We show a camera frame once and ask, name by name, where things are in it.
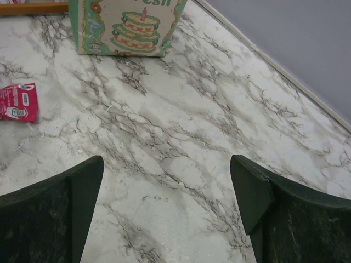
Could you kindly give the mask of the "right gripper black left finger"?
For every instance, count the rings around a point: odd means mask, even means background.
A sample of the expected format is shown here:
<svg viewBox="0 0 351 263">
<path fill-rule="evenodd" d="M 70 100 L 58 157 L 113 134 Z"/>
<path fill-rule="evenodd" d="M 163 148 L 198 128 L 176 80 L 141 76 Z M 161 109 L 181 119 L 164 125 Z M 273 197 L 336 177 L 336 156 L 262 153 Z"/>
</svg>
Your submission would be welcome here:
<svg viewBox="0 0 351 263">
<path fill-rule="evenodd" d="M 93 156 L 1 196 L 1 262 L 80 262 L 104 172 Z"/>
</svg>

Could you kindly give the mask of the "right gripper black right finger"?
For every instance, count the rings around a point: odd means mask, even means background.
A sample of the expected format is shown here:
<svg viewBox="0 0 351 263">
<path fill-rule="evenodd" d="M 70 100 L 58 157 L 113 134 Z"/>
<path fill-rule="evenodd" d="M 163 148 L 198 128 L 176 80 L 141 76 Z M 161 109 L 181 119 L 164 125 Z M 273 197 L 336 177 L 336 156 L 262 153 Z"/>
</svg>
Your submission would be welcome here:
<svg viewBox="0 0 351 263">
<path fill-rule="evenodd" d="M 233 155 L 230 174 L 257 262 L 350 262 L 350 200 Z"/>
</svg>

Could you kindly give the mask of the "pink red snack packet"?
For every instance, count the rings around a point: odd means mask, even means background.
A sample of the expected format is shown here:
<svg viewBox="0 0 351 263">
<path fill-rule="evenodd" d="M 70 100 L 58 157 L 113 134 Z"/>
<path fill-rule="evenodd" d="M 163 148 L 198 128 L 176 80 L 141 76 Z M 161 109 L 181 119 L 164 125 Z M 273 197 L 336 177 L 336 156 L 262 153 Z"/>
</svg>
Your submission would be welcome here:
<svg viewBox="0 0 351 263">
<path fill-rule="evenodd" d="M 1 89 L 1 120 L 36 122 L 39 104 L 36 84 L 13 84 Z"/>
</svg>

